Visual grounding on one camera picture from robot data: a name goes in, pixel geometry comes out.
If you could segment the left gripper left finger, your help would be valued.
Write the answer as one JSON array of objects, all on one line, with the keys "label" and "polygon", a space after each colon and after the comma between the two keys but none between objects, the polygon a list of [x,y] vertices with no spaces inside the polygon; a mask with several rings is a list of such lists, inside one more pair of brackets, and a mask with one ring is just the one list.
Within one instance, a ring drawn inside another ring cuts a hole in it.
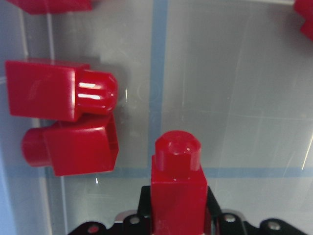
[{"label": "left gripper left finger", "polygon": [[96,221],[89,221],[79,225],[70,232],[71,235],[151,235],[152,206],[150,187],[143,186],[140,192],[136,212],[125,211],[116,216],[110,228]]}]

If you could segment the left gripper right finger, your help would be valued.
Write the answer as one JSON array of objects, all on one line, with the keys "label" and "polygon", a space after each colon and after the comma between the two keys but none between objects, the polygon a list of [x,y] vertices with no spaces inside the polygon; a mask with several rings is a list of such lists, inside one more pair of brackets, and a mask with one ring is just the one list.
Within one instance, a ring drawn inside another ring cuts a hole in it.
[{"label": "left gripper right finger", "polygon": [[251,225],[231,210],[222,210],[211,188],[208,188],[204,221],[206,235],[304,235],[292,224],[278,218],[260,222],[258,227]]}]

